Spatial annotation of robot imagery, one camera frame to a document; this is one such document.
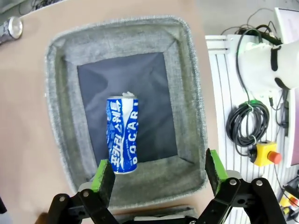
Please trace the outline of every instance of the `blue can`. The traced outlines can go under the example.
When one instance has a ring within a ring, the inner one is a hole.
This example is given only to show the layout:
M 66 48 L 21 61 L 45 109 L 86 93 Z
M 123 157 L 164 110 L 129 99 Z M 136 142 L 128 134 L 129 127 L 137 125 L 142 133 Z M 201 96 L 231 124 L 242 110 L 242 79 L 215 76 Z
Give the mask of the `blue can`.
M 116 174 L 137 169 L 136 138 L 138 99 L 135 96 L 107 99 L 107 145 L 109 161 Z

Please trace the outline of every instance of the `screw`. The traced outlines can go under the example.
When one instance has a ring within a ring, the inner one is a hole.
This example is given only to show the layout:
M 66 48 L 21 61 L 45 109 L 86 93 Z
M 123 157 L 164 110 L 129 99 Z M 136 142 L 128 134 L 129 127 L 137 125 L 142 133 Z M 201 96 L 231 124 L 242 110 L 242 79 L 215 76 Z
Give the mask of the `screw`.
M 262 186 L 263 182 L 262 181 L 257 181 L 256 184 L 257 184 L 257 186 Z
M 230 181 L 229 181 L 229 184 L 230 184 L 230 185 L 236 185 L 236 184 L 237 184 L 237 181 L 236 181 L 236 180 L 230 180 Z
M 65 197 L 64 196 L 61 196 L 60 198 L 59 198 L 59 201 L 61 201 L 61 202 L 63 202 L 65 200 Z
M 83 192 L 83 196 L 84 196 L 84 197 L 88 197 L 88 196 L 89 196 L 89 193 L 88 193 L 87 190 Z

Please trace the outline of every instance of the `tan tabletop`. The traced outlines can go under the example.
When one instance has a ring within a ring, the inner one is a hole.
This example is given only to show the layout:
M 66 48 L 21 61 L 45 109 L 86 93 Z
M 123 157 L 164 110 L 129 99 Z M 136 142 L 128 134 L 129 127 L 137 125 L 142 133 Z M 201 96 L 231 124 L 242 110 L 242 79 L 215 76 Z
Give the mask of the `tan tabletop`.
M 209 146 L 218 148 L 206 42 L 194 0 L 66 0 L 23 16 L 21 39 L 0 46 L 0 196 L 14 223 L 33 224 L 53 196 L 71 194 L 52 134 L 44 95 L 44 55 L 60 32 L 116 18 L 172 14 L 191 27 L 206 107 Z M 191 204 L 201 212 L 210 188 L 162 206 Z

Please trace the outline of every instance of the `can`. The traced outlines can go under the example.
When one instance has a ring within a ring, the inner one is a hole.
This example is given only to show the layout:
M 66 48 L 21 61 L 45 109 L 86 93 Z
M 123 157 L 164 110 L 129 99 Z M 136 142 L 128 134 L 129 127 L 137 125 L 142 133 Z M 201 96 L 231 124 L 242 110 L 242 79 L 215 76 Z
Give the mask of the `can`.
M 137 169 L 138 99 L 134 95 L 108 98 L 106 113 L 107 145 L 113 171 L 131 173 Z
M 23 32 L 23 23 L 18 17 L 11 17 L 0 26 L 0 44 L 20 38 Z

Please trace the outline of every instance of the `black fabric liner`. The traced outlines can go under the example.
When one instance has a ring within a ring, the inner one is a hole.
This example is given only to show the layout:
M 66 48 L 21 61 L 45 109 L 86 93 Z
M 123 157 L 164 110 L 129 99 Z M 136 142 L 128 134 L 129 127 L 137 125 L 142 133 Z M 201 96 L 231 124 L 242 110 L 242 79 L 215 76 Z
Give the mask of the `black fabric liner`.
M 163 53 L 117 57 L 78 66 L 79 84 L 95 159 L 108 158 L 106 100 L 131 92 L 139 100 L 138 162 L 177 155 Z

